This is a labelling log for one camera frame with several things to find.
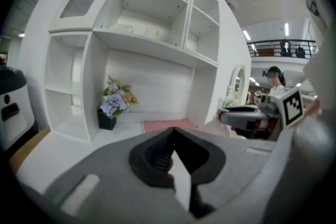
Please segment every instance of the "purple hydrangea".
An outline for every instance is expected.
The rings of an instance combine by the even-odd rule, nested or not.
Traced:
[[[117,94],[120,95],[122,99],[124,99],[124,96],[125,96],[124,90],[118,90]]]
[[[110,86],[110,91],[112,91],[112,92],[116,92],[118,90],[118,85],[116,85],[116,84],[112,84],[111,86]]]
[[[119,108],[122,112],[127,113],[130,111],[129,104],[123,100],[124,91],[108,96],[104,103],[100,106],[106,116],[113,116],[114,112]]]

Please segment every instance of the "black slot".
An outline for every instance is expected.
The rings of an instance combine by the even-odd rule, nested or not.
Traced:
[[[2,121],[6,121],[9,118],[11,118],[12,116],[15,116],[16,114],[18,114],[20,112],[20,109],[17,105],[17,103],[13,103],[10,104],[4,108],[1,109],[1,118]]]

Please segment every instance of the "black flower pot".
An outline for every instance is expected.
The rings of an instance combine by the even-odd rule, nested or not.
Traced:
[[[105,113],[100,109],[97,111],[98,126],[99,129],[113,130],[115,124],[117,123],[117,118],[110,119],[105,115]]]

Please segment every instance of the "person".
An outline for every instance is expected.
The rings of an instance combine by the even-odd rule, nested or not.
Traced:
[[[5,67],[6,66],[6,61],[0,57],[0,67]]]
[[[297,58],[305,58],[306,52],[301,48],[301,46],[299,46],[299,48],[295,51],[295,55]]]
[[[286,40],[282,40],[282,41],[280,41],[280,47],[281,47],[281,56],[292,57],[291,43],[290,42],[288,42]]]
[[[278,67],[270,67],[267,71],[267,81],[272,84],[269,93],[277,92],[286,86],[284,74]]]

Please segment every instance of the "ceiling light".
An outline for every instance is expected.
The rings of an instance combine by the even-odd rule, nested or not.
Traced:
[[[250,36],[248,35],[247,31],[244,30],[243,33],[244,33],[244,35],[245,35],[245,37],[246,37],[247,40],[251,40],[251,38],[250,38]]]
[[[288,24],[285,24],[285,35],[289,36],[289,26],[288,26]]]

